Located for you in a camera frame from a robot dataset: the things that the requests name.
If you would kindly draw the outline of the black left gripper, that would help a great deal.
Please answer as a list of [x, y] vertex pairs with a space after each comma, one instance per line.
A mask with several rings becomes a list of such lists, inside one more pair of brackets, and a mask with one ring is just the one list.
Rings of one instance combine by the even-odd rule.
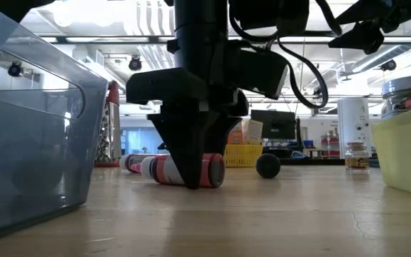
[[126, 101], [162, 102], [160, 113], [147, 118], [189, 189], [200, 187], [206, 132], [207, 153], [223, 155], [229, 133], [249, 112], [245, 94], [226, 68], [211, 68], [205, 78], [185, 68], [137, 73], [126, 83]]

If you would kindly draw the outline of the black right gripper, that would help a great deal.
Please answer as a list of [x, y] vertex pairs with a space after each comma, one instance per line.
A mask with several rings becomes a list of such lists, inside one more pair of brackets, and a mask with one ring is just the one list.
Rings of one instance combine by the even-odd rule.
[[358, 0], [336, 18], [339, 24], [357, 23], [350, 31], [330, 41], [328, 46], [359, 49], [367, 55], [375, 53], [385, 37], [377, 24], [367, 20], [380, 17], [380, 26], [385, 33], [396, 30], [400, 24], [411, 20], [411, 0]]

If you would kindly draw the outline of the red bottle with white label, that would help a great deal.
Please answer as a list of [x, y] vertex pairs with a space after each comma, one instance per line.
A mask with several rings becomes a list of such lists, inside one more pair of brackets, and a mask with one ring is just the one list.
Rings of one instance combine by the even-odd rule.
[[[148, 156], [140, 163], [142, 176], [152, 178], [165, 185], [184, 186], [173, 159], [170, 155]], [[201, 164], [200, 187], [219, 188], [224, 180], [225, 164], [218, 153], [205, 153]]]

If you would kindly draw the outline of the yellow carton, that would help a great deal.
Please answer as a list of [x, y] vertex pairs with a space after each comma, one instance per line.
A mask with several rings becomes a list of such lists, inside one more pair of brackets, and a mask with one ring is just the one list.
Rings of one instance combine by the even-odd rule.
[[244, 143], [246, 145], [261, 145], [263, 123], [252, 119], [245, 122]]

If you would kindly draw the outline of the glass jar with white lid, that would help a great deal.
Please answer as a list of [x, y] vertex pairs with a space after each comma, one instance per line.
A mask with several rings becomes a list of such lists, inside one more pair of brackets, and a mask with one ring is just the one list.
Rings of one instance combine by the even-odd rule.
[[382, 119], [389, 119], [406, 112], [405, 104], [411, 100], [411, 76], [385, 82], [382, 86], [382, 98]]

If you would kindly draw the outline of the red bottle with conical cap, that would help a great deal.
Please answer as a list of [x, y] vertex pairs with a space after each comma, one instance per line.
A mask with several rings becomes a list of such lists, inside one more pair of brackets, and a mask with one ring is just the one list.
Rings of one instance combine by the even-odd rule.
[[128, 154], [120, 158], [119, 166], [125, 171], [131, 173], [141, 172], [141, 163], [145, 158], [148, 158], [150, 154]]

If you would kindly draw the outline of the yellow translucent plastic bin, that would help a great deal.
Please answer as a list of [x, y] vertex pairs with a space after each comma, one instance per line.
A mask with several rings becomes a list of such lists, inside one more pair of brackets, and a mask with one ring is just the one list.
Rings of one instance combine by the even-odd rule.
[[411, 193], [411, 111], [372, 125], [372, 139], [385, 184]]

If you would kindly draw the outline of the yellow mesh basket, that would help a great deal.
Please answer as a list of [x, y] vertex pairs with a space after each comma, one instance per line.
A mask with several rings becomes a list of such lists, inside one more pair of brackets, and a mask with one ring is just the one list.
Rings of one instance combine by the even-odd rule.
[[223, 157], [225, 166], [227, 168], [252, 167], [256, 165], [262, 152], [262, 145], [227, 145]]

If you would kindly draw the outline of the dark purple bottle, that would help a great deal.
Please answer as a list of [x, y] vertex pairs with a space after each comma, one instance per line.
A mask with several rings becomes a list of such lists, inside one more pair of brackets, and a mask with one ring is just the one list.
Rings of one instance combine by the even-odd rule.
[[256, 161], [255, 169], [263, 178], [275, 178], [280, 172], [280, 159], [270, 153], [264, 153]]

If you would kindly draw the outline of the black desk monitor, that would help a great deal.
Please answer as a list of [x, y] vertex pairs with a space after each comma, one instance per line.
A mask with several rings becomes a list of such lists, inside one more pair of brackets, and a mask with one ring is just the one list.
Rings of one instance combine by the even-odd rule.
[[251, 119], [263, 124], [262, 140], [264, 146], [270, 146], [273, 140], [296, 139], [296, 119], [293, 112], [255, 110]]

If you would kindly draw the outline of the white round column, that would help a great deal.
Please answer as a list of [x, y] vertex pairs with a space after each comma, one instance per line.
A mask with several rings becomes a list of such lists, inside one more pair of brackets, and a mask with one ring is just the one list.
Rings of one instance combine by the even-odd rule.
[[338, 101], [340, 157], [345, 157], [349, 142], [361, 141], [371, 155], [372, 133], [367, 98], [346, 98]]

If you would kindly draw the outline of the red storage shelf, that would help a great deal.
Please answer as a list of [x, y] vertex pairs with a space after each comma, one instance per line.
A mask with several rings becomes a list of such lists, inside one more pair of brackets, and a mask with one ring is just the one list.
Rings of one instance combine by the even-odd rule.
[[322, 158], [340, 158], [340, 144], [337, 136], [321, 136], [320, 146]]

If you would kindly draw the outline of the dark blue sofa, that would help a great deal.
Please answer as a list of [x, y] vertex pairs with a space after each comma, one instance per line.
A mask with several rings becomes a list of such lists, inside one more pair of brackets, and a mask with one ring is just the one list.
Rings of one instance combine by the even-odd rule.
[[377, 151], [376, 148], [374, 146], [371, 147], [371, 154], [369, 157], [369, 165], [371, 168], [379, 168], [380, 167], [380, 163], [378, 160], [378, 156], [377, 156]]

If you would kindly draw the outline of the black overhead light bar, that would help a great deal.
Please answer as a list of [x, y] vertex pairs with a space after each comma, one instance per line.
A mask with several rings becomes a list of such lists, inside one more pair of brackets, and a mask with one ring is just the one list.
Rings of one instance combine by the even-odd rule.
[[[164, 44], [174, 40], [174, 36], [41, 36], [50, 44]], [[324, 36], [290, 36], [280, 40], [283, 44], [327, 44], [331, 37]], [[383, 45], [408, 45], [411, 36], [387, 36]]]

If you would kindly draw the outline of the black aluminium table frame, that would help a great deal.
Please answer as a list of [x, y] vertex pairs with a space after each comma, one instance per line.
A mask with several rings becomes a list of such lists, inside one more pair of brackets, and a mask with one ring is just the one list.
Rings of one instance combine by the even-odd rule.
[[279, 159], [280, 166], [344, 166], [344, 159]]

